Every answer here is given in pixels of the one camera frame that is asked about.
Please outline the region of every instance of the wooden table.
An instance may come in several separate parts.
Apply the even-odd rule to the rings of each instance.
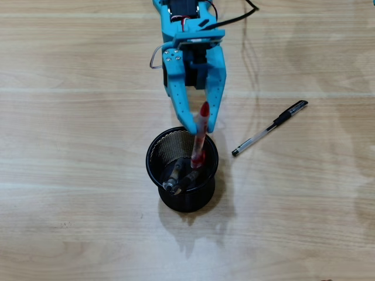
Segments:
[[[178,214],[145,168],[179,125],[148,67],[152,1],[0,2],[1,281],[375,280],[375,7],[256,4],[222,44],[216,193]],[[247,9],[216,6],[221,20]],[[190,96],[195,110],[203,94]]]

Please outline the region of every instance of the pen holder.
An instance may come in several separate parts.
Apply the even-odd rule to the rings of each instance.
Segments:
[[[215,191],[215,173],[219,163],[219,154],[213,141],[206,136],[203,149],[206,154],[204,167],[195,184],[186,192],[171,195],[163,188],[174,163],[179,158],[185,159],[186,169],[190,169],[190,157],[194,138],[184,127],[169,129],[161,133],[150,145],[146,156],[147,173],[159,190],[160,198],[171,209],[190,213],[205,206]]]

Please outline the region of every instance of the black pen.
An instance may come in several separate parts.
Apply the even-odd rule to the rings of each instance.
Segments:
[[[274,120],[273,124],[271,126],[269,126],[266,130],[264,130],[263,132],[258,133],[257,135],[253,136],[251,139],[248,139],[242,145],[240,145],[239,147],[237,147],[237,149],[233,150],[232,151],[232,155],[233,156],[237,156],[242,151],[244,151],[245,149],[247,149],[249,146],[255,144],[258,140],[260,140],[261,138],[263,138],[266,134],[268,134],[269,132],[271,132],[273,129],[275,129],[276,127],[279,127],[285,121],[289,120],[290,117],[292,117],[298,111],[300,111],[301,109],[303,109],[308,103],[309,102],[307,102],[307,101],[299,101],[296,104],[294,104],[291,107],[289,107],[282,114],[280,114],[280,116],[276,120]]]

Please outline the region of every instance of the ballpoint pen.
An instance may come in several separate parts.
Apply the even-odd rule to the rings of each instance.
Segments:
[[[193,147],[193,153],[192,153],[192,159],[191,159],[191,167],[193,169],[197,169],[202,166],[204,162],[204,152],[203,144],[204,139],[206,138],[207,133],[207,123],[209,121],[210,117],[210,105],[208,102],[205,102],[202,105],[202,108],[200,109],[200,112],[198,114],[198,128],[197,128],[197,135],[194,139],[194,147]]]
[[[189,185],[199,177],[201,172],[201,169],[197,169],[184,177],[178,184],[172,187],[171,195],[178,195],[181,192],[186,191]]]
[[[268,134],[269,132],[271,132],[273,129],[275,129],[276,127],[279,127],[285,121],[289,120],[290,117],[292,117],[298,111],[300,111],[301,109],[303,109],[307,104],[308,104],[307,101],[299,101],[296,104],[294,104],[291,107],[289,107],[282,114],[280,114],[280,116],[276,120],[274,120],[274,122],[272,123],[272,125],[269,126],[266,130],[264,130],[264,131],[256,134],[251,139],[248,139],[242,145],[240,145],[239,147],[237,147],[237,149],[233,150],[232,151],[232,155],[233,156],[237,156],[242,151],[244,151],[245,149],[247,149],[249,146],[255,144],[258,140],[260,140],[261,138],[263,138],[266,134]]]
[[[176,161],[175,166],[173,167],[172,173],[169,176],[168,180],[163,183],[165,190],[171,190],[174,185],[176,185],[178,176],[183,167],[183,158],[180,158]]]

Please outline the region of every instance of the robotic arm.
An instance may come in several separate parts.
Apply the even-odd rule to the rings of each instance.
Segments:
[[[164,45],[164,86],[178,120],[192,134],[197,127],[190,112],[186,86],[205,89],[210,104],[208,131],[214,130],[226,82],[226,67],[220,42],[224,30],[204,30],[216,24],[206,0],[153,0],[161,15]]]

